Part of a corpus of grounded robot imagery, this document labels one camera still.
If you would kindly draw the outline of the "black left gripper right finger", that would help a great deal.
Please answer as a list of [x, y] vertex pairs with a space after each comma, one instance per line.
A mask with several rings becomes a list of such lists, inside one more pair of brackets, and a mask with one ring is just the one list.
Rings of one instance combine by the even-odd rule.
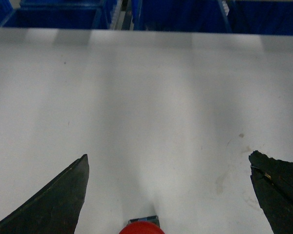
[[254, 151], [251, 182], [260, 208], [275, 234], [293, 234], [293, 162]]

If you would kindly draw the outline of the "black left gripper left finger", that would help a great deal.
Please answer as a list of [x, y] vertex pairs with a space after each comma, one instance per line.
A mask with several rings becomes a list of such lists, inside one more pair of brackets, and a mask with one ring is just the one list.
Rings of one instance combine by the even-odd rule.
[[1, 220], [0, 234], [73, 234], [88, 179], [88, 156], [83, 155]]

